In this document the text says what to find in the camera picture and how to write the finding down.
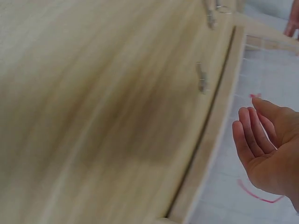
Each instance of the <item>white surface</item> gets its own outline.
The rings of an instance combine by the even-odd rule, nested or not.
[[[276,30],[279,30],[283,33],[285,27],[288,23],[288,19],[281,19],[271,15],[263,13],[258,7],[253,7],[249,4],[245,5],[244,14],[255,18],[259,22],[262,22]]]
[[[293,0],[246,0],[246,3],[263,14],[287,20]]]
[[[288,198],[276,203],[279,196],[256,189],[248,180],[236,153],[231,125],[242,106],[251,106],[250,94],[278,105],[299,110],[299,59],[283,50],[245,51],[230,117],[222,136],[215,164],[203,188],[191,224],[298,224],[299,216]]]

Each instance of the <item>wooden frame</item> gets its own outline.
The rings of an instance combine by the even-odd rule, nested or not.
[[[208,175],[209,164],[213,163],[217,152],[222,129],[226,123],[226,114],[232,103],[232,92],[237,82],[240,59],[245,41],[244,28],[236,27],[227,63],[215,95],[206,129],[203,132],[199,148],[194,155],[184,182],[167,218],[158,219],[154,224],[185,224],[194,209],[194,202],[200,195],[200,188]]]

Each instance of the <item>finger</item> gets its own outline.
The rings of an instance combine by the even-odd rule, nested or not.
[[[252,104],[256,111],[274,123],[281,107],[260,98],[252,98]]]
[[[296,26],[293,24],[293,22],[290,20],[285,28],[284,35],[293,37],[296,30]]]
[[[263,150],[265,154],[270,154],[275,151],[275,147],[269,142],[260,122],[260,119],[257,116],[256,110],[252,107],[248,108],[250,123],[253,135],[256,139],[258,146]]]
[[[243,164],[245,170],[248,168],[248,164],[255,158],[250,150],[247,141],[245,139],[245,134],[243,130],[242,123],[240,121],[235,121],[233,123],[233,137],[235,141],[235,146],[237,148],[237,153],[241,163]]]
[[[274,125],[271,121],[269,121],[267,118],[265,118],[263,115],[257,113],[259,120],[261,121],[270,141],[272,144],[276,147],[279,148],[281,145],[278,143],[277,135],[275,132]]]
[[[242,123],[244,134],[245,134],[245,139],[247,141],[249,148],[252,151],[252,154],[255,157],[264,155],[264,152],[258,146],[256,139],[253,135],[253,132],[251,129],[251,124],[250,124],[249,111],[247,108],[243,107],[239,110],[239,121]]]

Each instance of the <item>wood grain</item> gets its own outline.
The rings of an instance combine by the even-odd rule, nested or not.
[[[213,109],[199,148],[175,200],[172,208],[174,215],[170,216],[171,221],[187,223],[194,204],[198,200],[200,187],[203,186],[205,176],[208,174],[209,164],[212,164],[211,159],[213,159],[213,154],[216,152],[223,124],[226,122],[226,117],[228,117],[227,113],[232,103],[232,92],[234,92],[240,69],[244,41],[244,29],[237,27]]]
[[[1,223],[163,217],[230,30],[209,31],[196,0],[4,0],[0,13]]]

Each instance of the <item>palm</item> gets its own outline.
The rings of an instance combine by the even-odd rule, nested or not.
[[[246,169],[250,181],[257,187],[273,194],[284,194],[280,188],[283,173],[286,173],[292,148],[291,135],[285,125],[275,131],[273,123],[258,114],[254,108],[241,108],[239,120],[233,124],[234,140],[239,158]]]

